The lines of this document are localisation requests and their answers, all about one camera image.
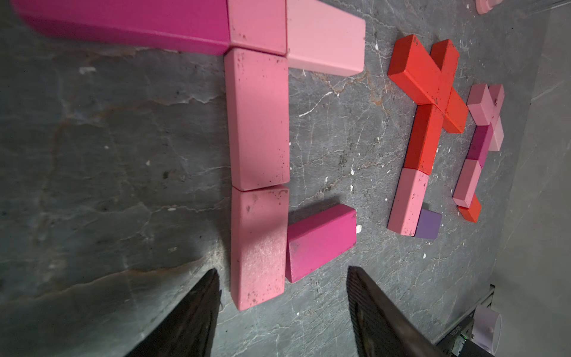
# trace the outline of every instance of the rectangular block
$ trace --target rectangular block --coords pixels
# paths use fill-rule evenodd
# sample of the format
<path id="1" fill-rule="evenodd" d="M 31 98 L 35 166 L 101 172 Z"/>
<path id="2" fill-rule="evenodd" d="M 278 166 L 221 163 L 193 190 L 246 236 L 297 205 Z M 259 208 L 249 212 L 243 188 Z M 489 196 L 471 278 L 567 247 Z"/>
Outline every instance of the rectangular block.
<path id="1" fill-rule="evenodd" d="M 504 128 L 501 125 L 501 117 L 492 120 L 492 141 L 490 142 L 490 151 L 500 151 L 501 144 L 504 141 Z"/>
<path id="2" fill-rule="evenodd" d="M 286 0 L 228 0 L 230 45 L 286 54 Z"/>
<path id="3" fill-rule="evenodd" d="M 432 173 L 443 121 L 444 116 L 435 105 L 428 104 L 416 107 L 415 121 L 412 125 L 404 167 L 420 170 L 427 175 Z"/>
<path id="4" fill-rule="evenodd" d="M 490 125 L 496 112 L 496 106 L 486 84 L 472 86 L 467 105 L 476 125 Z"/>
<path id="5" fill-rule="evenodd" d="M 344 204 L 287 228 L 285 277 L 292 283 L 332 261 L 357 243 L 357 211 Z"/>
<path id="6" fill-rule="evenodd" d="M 452 41 L 446 39 L 432 45 L 430 56 L 440 69 L 440 83 L 438 94 L 436 95 L 436 106 L 445 113 L 450 99 L 450 89 L 454 84 L 460 54 L 454 47 Z"/>
<path id="7" fill-rule="evenodd" d="M 470 208 L 481 173 L 482 167 L 478 160 L 466 159 L 464 161 L 460 177 L 458 177 L 458 182 L 456 183 L 456 189 L 454 190 L 454 196 L 452 196 L 452 199 L 458 206 Z"/>
<path id="8" fill-rule="evenodd" d="M 242 311 L 284 292 L 289 190 L 232 188 L 230 294 Z"/>
<path id="9" fill-rule="evenodd" d="M 461 134 L 466 127 L 468 119 L 468 106 L 454 88 L 450 92 L 450 100 L 446 107 L 446 115 L 442 128 L 451 134 Z"/>
<path id="10" fill-rule="evenodd" d="M 466 159 L 477 160 L 483 169 L 492 142 L 492 125 L 477 126 Z"/>
<path id="11" fill-rule="evenodd" d="M 224 69 L 232 185 L 248 191 L 289 182 L 287 60 L 235 48 Z"/>
<path id="12" fill-rule="evenodd" d="M 12 0 L 50 37 L 222 55 L 230 45 L 226 0 Z"/>
<path id="13" fill-rule="evenodd" d="M 416 226 L 415 237 L 420 239 L 436 239 L 440 230 L 442 215 L 422 208 L 419 223 Z"/>
<path id="14" fill-rule="evenodd" d="M 402 235 L 414 236 L 427 185 L 428 175 L 424 172 L 407 168 L 400 171 L 388 229 Z"/>
<path id="15" fill-rule="evenodd" d="M 472 203 L 470 204 L 470 208 L 458 206 L 458 210 L 460 213 L 462 213 L 462 217 L 464 217 L 465 220 L 476 223 L 478 222 L 478 217 L 480 216 L 482 205 L 480 204 L 478 197 L 474 195 L 474 198 L 472 198 Z"/>
<path id="16" fill-rule="evenodd" d="M 349 76 L 365 66 L 365 20 L 317 0 L 286 0 L 289 66 Z"/>
<path id="17" fill-rule="evenodd" d="M 395 42 L 388 76 L 416 104 L 436 104 L 440 69 L 415 35 Z"/>

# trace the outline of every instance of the pink wooden block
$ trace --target pink wooden block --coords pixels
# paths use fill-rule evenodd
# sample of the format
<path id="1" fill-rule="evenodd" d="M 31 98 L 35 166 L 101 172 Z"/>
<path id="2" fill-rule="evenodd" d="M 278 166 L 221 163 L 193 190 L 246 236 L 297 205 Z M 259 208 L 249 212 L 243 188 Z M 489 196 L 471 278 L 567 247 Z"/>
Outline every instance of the pink wooden block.
<path id="1" fill-rule="evenodd" d="M 427 185 L 427 174 L 403 168 L 387 228 L 402 235 L 415 234 Z"/>
<path id="2" fill-rule="evenodd" d="M 496 112 L 496 106 L 486 84 L 472 86 L 467 105 L 476 125 L 490 125 Z"/>
<path id="3" fill-rule="evenodd" d="M 343 76 L 363 71 L 365 20 L 317 0 L 286 2 L 290 67 Z"/>
<path id="4" fill-rule="evenodd" d="M 492 125 L 477 126 L 466 159 L 478 160 L 480 167 L 484 168 L 493 132 Z"/>
<path id="5" fill-rule="evenodd" d="M 228 0 L 228 19 L 231 46 L 286 54 L 286 0 Z"/>
<path id="6" fill-rule="evenodd" d="M 481 173 L 482 167 L 478 160 L 466 159 L 464 161 L 456 189 L 454 190 L 454 196 L 452 196 L 452 199 L 458 206 L 470 208 Z"/>
<path id="7" fill-rule="evenodd" d="M 287 228 L 285 277 L 292 283 L 332 261 L 357 243 L 357 211 L 344 204 Z"/>
<path id="8" fill-rule="evenodd" d="M 232 188 L 230 294 L 240 311 L 284 292 L 288 207 L 286 186 Z"/>
<path id="9" fill-rule="evenodd" d="M 501 144 L 504 141 L 504 128 L 501 125 L 501 117 L 492 120 L 492 141 L 490 142 L 490 151 L 500 151 Z"/>
<path id="10" fill-rule="evenodd" d="M 287 60 L 235 48 L 224 57 L 232 185 L 289 182 Z"/>
<path id="11" fill-rule="evenodd" d="M 12 0 L 51 37 L 222 55 L 230 45 L 226 0 Z"/>

